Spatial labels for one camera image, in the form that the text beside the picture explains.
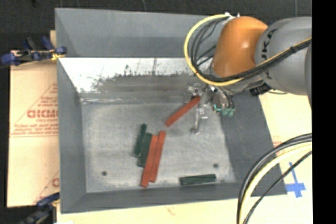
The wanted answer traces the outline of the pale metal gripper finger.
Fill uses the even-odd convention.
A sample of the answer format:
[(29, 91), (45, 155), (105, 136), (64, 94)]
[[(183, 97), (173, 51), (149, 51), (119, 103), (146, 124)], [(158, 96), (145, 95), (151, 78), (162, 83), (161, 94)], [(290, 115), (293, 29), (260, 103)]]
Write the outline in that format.
[(201, 84), (200, 83), (188, 84), (184, 92), (184, 102), (188, 103), (193, 98), (199, 95), (201, 95)]
[(199, 104), (195, 112), (194, 125), (191, 127), (192, 134), (201, 134), (205, 132), (208, 121), (207, 105)]

